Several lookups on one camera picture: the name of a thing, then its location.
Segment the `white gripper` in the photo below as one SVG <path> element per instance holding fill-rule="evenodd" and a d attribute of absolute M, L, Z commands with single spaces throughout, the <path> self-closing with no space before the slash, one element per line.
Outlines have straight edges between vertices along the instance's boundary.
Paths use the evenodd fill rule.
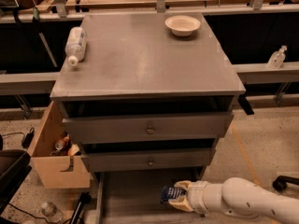
<path fill-rule="evenodd" d="M 177 202 L 176 200 L 170 200 L 169 204 L 177 210 L 184 212 L 194 211 L 200 215 L 206 214 L 208 212 L 204 203 L 204 190 L 206 185 L 206 181 L 192 182 L 190 180 L 183 180 L 175 183 L 175 188 L 187 191 L 187 201 L 183 200 Z"/>

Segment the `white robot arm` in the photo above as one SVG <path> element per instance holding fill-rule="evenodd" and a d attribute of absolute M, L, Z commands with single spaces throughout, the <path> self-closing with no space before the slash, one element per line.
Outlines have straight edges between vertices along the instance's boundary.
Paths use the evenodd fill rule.
<path fill-rule="evenodd" d="M 184 180 L 164 187 L 162 201 L 184 212 L 211 212 L 254 220 L 269 217 L 281 224 L 299 224 L 299 200 L 278 195 L 239 177 L 223 183 Z"/>

